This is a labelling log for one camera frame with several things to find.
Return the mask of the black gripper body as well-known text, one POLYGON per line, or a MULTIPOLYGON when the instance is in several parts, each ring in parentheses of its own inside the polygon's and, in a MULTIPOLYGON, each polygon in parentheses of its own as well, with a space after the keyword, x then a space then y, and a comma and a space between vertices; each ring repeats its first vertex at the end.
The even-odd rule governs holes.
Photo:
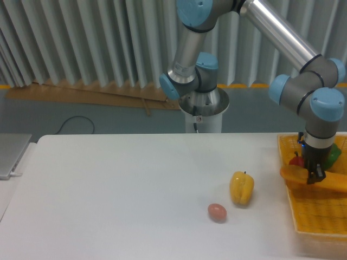
POLYGON ((309 164, 319 164, 322 169, 328 170, 332 163, 329 162, 332 145, 326 148, 315 148, 309 145, 301 146, 301 153, 304 160, 304 167, 308 168, 309 164))

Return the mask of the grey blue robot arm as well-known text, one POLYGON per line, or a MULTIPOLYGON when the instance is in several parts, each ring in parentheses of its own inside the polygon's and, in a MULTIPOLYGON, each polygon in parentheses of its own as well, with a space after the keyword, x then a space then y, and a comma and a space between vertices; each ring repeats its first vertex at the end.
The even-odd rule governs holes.
POLYGON ((220 16, 236 12, 248 18, 298 70, 299 75, 277 76, 269 97, 303 118, 305 131, 298 134, 308 184, 327 177, 325 162, 332 150, 343 117, 345 98, 336 85, 345 77, 338 59, 316 52, 266 1, 177 1, 183 35, 172 64, 159 83, 172 100, 193 117, 222 113, 229 104, 217 89, 217 58, 201 51, 206 34, 220 16))

